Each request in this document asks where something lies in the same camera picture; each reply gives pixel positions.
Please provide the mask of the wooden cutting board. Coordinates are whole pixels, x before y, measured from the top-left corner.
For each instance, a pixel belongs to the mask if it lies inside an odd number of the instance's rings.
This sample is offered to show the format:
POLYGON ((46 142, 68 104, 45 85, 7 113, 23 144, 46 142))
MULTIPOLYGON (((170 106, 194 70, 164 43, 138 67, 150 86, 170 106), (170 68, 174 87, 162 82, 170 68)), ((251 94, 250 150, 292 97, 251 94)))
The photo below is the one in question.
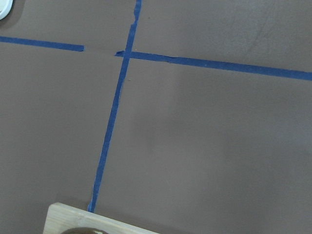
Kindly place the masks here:
POLYGON ((100 216, 62 203, 49 206, 43 229, 44 234, 61 234, 63 231, 89 227, 108 234, 152 234, 152 231, 100 216))

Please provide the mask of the white round plate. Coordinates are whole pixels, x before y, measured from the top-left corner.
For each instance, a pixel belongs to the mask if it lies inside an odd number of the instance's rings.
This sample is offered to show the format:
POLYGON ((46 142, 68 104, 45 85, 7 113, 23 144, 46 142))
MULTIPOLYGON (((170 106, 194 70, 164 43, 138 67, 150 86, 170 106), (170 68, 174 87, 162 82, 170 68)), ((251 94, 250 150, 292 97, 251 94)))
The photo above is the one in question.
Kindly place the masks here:
POLYGON ((0 20, 4 19, 11 11, 13 0, 0 0, 0 20))

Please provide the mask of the bread slice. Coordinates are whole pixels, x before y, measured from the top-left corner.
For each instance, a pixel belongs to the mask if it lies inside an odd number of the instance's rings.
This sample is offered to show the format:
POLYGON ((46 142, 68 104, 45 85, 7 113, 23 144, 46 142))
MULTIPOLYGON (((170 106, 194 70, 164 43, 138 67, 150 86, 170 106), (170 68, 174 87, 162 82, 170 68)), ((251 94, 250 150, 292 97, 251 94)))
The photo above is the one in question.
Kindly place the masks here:
POLYGON ((108 234, 106 231, 89 227, 76 227, 63 231, 61 234, 108 234))

